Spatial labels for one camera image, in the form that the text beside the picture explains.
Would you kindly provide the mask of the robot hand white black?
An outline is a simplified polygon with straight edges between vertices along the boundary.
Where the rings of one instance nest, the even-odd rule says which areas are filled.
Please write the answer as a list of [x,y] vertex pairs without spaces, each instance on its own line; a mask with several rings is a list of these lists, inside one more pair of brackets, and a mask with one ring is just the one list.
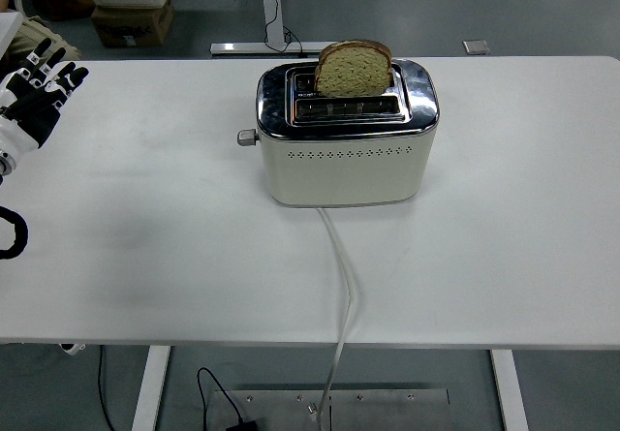
[[60,118],[60,110],[88,76],[74,62],[52,70],[66,50],[44,53],[51,39],[40,42],[20,66],[1,81],[1,174],[11,174],[20,158],[42,147]]

